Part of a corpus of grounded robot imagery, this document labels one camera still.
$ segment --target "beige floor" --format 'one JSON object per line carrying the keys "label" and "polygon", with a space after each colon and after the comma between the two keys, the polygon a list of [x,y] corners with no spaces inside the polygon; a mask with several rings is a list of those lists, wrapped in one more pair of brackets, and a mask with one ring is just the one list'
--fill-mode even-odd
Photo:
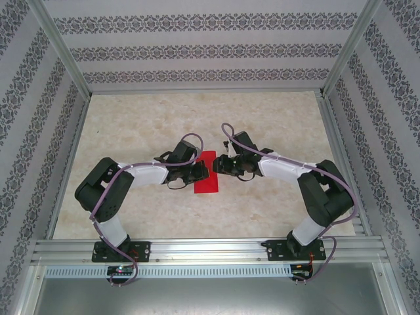
{"label": "beige floor", "polygon": [[[203,137],[205,149],[223,154],[224,121],[247,131],[260,149],[301,161],[332,159],[314,93],[93,96],[54,238],[97,238],[74,191],[101,158],[150,161],[189,132]],[[119,211],[132,238],[280,237],[305,215],[299,189],[288,183],[259,177],[244,183],[223,175],[217,194],[194,194],[193,185],[132,189]],[[354,229],[350,222],[330,234],[354,235]]]}

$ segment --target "patterned wallpaper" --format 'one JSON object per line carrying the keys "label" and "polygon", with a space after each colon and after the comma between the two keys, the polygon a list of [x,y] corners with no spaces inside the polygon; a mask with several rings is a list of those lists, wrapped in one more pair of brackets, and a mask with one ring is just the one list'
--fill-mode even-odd
{"label": "patterned wallpaper", "polygon": [[366,0],[49,0],[94,92],[320,88]]}
{"label": "patterned wallpaper", "polygon": [[420,314],[419,24],[415,1],[383,1],[329,96],[409,314]]}
{"label": "patterned wallpaper", "polygon": [[85,105],[23,0],[0,3],[0,314],[44,238]]}

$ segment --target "black mounting plate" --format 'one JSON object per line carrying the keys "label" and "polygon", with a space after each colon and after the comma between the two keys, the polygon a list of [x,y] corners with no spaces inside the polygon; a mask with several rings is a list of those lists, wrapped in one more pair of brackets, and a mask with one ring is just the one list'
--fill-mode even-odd
{"label": "black mounting plate", "polygon": [[324,261],[327,258],[322,240],[314,240],[305,246],[298,257],[290,252],[286,243],[287,240],[268,240],[261,243],[261,246],[267,248],[268,261],[309,261],[310,253],[313,254],[314,261]]}
{"label": "black mounting plate", "polygon": [[[130,241],[128,256],[134,258],[138,263],[148,263],[150,257],[149,241]],[[92,261],[94,263],[127,263],[129,260],[113,249],[109,248],[103,241],[95,242],[92,252]]]}

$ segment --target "red rectangular object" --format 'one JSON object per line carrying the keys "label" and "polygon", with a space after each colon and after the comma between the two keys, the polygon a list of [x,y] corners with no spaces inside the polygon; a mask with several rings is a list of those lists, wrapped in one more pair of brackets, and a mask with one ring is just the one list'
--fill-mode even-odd
{"label": "red rectangular object", "polygon": [[216,151],[203,151],[197,161],[204,161],[204,165],[209,170],[209,178],[194,183],[195,194],[208,194],[219,192],[219,182],[217,173],[213,172],[213,161],[216,159]]}

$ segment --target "work surface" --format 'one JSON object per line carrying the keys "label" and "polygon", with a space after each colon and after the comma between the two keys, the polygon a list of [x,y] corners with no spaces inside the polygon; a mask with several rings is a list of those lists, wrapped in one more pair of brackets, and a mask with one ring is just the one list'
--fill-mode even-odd
{"label": "work surface", "polygon": [[[88,212],[74,198],[103,157],[135,163],[173,150],[186,133],[200,134],[205,150],[225,154],[221,123],[247,131],[265,147],[307,162],[332,159],[312,92],[140,94],[93,96],[54,238],[97,238]],[[194,138],[188,141],[199,146]],[[219,175],[219,193],[194,194],[194,185],[133,188],[119,217],[132,238],[255,238],[286,236],[306,216],[299,188],[273,178],[240,182]],[[351,222],[330,235],[354,235]]]}

